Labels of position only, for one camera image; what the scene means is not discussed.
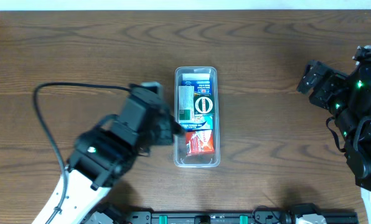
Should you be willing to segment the red Panadol box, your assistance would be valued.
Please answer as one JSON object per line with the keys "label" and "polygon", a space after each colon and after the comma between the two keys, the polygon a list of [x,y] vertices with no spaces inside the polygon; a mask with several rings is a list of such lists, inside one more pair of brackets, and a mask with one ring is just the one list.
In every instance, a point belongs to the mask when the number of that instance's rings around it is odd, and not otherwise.
{"label": "red Panadol box", "polygon": [[187,132],[185,143],[188,156],[213,154],[215,152],[212,130]]}

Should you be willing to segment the white green medicine box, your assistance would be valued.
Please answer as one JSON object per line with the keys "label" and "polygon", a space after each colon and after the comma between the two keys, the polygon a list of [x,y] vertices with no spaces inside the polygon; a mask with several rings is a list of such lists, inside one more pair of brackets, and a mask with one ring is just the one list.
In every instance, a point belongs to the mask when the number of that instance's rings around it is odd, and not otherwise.
{"label": "white green medicine box", "polygon": [[194,87],[179,86],[179,121],[189,122],[194,118]]}

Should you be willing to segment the dark green round-logo box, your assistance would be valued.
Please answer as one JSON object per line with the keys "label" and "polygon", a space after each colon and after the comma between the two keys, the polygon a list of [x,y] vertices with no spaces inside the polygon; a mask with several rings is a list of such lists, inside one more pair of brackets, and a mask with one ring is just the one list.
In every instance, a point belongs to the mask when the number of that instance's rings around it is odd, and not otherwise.
{"label": "dark green round-logo box", "polygon": [[215,113],[215,99],[211,95],[194,96],[195,115],[206,115]]}

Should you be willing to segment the blue Kool Fever box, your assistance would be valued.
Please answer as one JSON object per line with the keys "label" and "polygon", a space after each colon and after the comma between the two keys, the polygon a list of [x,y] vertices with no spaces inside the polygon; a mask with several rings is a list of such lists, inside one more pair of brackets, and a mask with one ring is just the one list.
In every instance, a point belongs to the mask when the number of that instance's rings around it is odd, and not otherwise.
{"label": "blue Kool Fever box", "polygon": [[[183,80],[180,86],[194,87],[194,96],[195,95],[213,96],[210,80]],[[189,122],[179,121],[179,123],[187,131],[213,129],[214,128],[214,124],[213,124],[214,114],[195,115],[195,118],[193,121],[189,121]]]}

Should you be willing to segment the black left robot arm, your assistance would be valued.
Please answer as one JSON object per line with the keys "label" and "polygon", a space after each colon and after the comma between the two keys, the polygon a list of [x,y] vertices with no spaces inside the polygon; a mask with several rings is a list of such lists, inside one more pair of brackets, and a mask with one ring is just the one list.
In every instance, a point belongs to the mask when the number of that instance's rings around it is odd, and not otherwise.
{"label": "black left robot arm", "polygon": [[91,130],[79,135],[64,161],[39,109],[37,117],[52,144],[61,176],[34,223],[81,223],[139,156],[148,157],[153,146],[170,146],[184,130],[176,123],[157,82],[131,84],[120,114],[108,114]]}

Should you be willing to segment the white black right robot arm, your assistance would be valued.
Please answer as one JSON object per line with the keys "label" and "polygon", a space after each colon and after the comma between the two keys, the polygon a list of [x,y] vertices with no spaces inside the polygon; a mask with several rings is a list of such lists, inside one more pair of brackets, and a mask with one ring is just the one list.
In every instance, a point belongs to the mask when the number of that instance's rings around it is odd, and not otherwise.
{"label": "white black right robot arm", "polygon": [[371,45],[357,47],[352,58],[355,70],[351,74],[310,60],[297,91],[308,94],[312,105],[330,112],[327,121],[339,129],[332,136],[360,187],[371,223]]}

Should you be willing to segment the clear plastic container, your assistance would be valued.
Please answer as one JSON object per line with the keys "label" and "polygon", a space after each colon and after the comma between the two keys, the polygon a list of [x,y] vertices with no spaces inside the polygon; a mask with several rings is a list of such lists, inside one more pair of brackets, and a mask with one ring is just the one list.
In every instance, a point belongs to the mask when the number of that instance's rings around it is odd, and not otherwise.
{"label": "clear plastic container", "polygon": [[215,99],[214,128],[212,130],[214,149],[213,154],[202,154],[188,156],[186,149],[186,133],[190,132],[185,129],[182,136],[175,138],[174,143],[174,163],[178,167],[205,168],[217,167],[220,164],[220,116],[218,107],[218,84],[217,71],[213,67],[179,67],[175,71],[175,98],[174,98],[174,117],[179,123],[179,86],[183,80],[210,80],[212,94]]}

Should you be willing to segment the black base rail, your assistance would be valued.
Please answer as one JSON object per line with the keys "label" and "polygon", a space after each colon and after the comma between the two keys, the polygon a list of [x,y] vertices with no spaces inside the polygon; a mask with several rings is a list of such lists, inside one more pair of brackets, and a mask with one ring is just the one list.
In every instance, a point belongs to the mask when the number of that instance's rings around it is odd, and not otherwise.
{"label": "black base rail", "polygon": [[313,203],[293,205],[287,210],[256,207],[251,212],[121,212],[110,204],[100,205],[82,221],[85,224],[359,224],[348,211],[325,211]]}

